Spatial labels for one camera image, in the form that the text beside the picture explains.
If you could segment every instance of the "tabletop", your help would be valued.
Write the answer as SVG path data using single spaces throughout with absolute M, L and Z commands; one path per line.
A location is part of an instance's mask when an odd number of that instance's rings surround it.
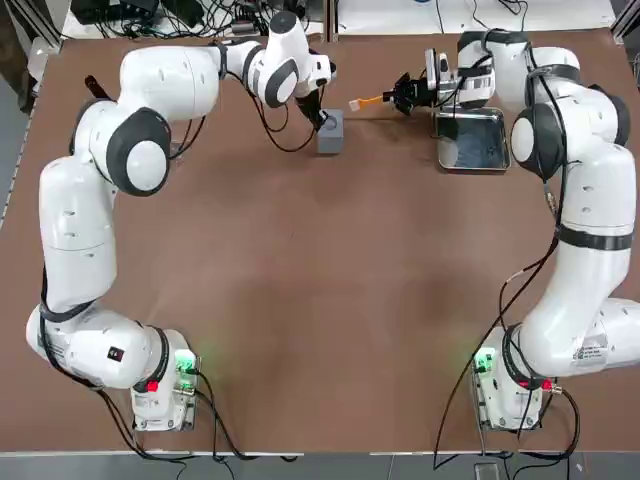
M 457 39 L 353 37 L 313 45 L 338 66 L 325 106 L 346 109 L 406 70 L 417 76 L 427 47 L 455 58 Z M 531 39 L 573 50 L 583 82 L 621 96 L 638 124 L 635 81 L 607 30 Z M 24 337 L 42 273 L 39 173 L 67 153 L 77 112 L 90 98 L 84 77 L 94 75 L 117 96 L 124 54 L 154 43 L 66 41 L 49 60 L 0 231 L 2 451 L 124 449 L 97 396 L 56 373 Z M 309 132 L 295 110 L 281 138 L 289 146 Z M 433 450 L 447 396 L 496 316 L 502 282 L 551 240 L 553 220 L 533 175 L 516 166 L 504 175 L 443 173 L 427 115 L 404 118 L 386 105 L 346 113 L 342 154 L 318 157 L 312 146 L 282 153 L 246 92 L 227 80 L 163 190 L 116 201 L 119 274 L 103 303 L 184 333 L 203 357 L 242 450 Z M 274 125 L 282 115 L 267 112 Z M 513 118 L 506 115 L 508 123 Z M 177 137 L 183 128 L 175 126 Z M 638 155 L 640 138 L 631 138 Z M 508 322 L 532 307 L 550 270 Z M 640 300 L 638 255 L 616 295 Z M 640 417 L 629 415 L 640 402 L 639 369 L 562 384 L 581 409 L 579 449 L 640 450 Z M 210 416 L 198 417 L 195 432 L 149 435 L 145 445 L 210 450 Z M 554 402 L 544 428 L 524 434 L 519 446 L 509 434 L 493 434 L 488 447 L 563 449 L 571 418 Z M 442 448 L 479 449 L 468 388 L 453 403 Z

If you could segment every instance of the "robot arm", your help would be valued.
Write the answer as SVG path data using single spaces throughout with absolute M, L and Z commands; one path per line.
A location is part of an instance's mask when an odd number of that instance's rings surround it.
M 118 100 L 89 103 L 78 117 L 71 155 L 49 163 L 40 177 L 45 270 L 27 341 L 96 388 L 130 388 L 139 430 L 189 426 L 196 358 L 180 333 L 143 326 L 96 301 L 117 273 L 115 197 L 118 191 L 146 197 L 162 188 L 169 123 L 209 113 L 227 72 L 275 108 L 292 96 L 304 103 L 317 95 L 335 67 L 309 51 L 290 12 L 273 17 L 266 49 L 245 42 L 133 51 L 121 66 Z M 322 117 L 319 100 L 313 107 L 306 111 L 312 122 Z
M 549 285 L 521 324 L 495 329 L 476 356 L 481 418 L 515 430 L 537 424 L 543 379 L 640 362 L 640 305 L 609 298 L 629 270 L 635 161 L 623 147 L 624 103 L 581 85 L 573 53 L 532 49 L 523 34 L 504 31 L 482 33 L 481 44 L 492 54 L 501 103 L 519 112 L 511 132 L 516 161 L 545 182 L 567 168 Z

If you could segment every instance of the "gray cube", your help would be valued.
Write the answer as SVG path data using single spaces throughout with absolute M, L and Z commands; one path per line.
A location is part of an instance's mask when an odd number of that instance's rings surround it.
M 344 143 L 344 113 L 339 109 L 324 109 L 329 116 L 318 130 L 318 153 L 336 155 L 342 151 Z

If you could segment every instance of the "equipment in background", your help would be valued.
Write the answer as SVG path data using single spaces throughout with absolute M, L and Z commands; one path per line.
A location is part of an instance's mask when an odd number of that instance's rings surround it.
M 497 108 L 446 107 L 436 113 L 435 124 L 443 168 L 504 172 L 511 165 L 504 116 Z
M 324 21 L 324 0 L 267 0 L 267 3 L 275 10 L 293 12 L 300 20 Z
M 162 6 L 182 20 L 189 28 L 202 23 L 204 10 L 198 0 L 162 0 Z
M 262 109 L 294 97 L 313 135 L 327 119 L 318 89 L 335 72 L 329 57 L 309 50 L 295 15 L 280 12 L 271 21 L 266 48 L 246 41 L 129 52 L 116 101 L 88 78 L 96 98 L 78 118 L 70 155 L 50 162 L 40 176 L 45 268 L 40 304 L 27 322 L 29 346 L 91 390 L 130 389 L 137 430 L 191 427 L 198 359 L 186 339 L 106 310 L 98 301 L 116 278 L 116 195 L 148 197 L 164 186 L 171 160 L 195 140 L 185 138 L 172 153 L 170 123 L 201 118 L 197 135 L 227 75 Z M 257 103 L 256 108 L 262 112 Z
M 159 0 L 72 0 L 71 13 L 82 25 L 104 21 L 149 20 L 158 9 Z

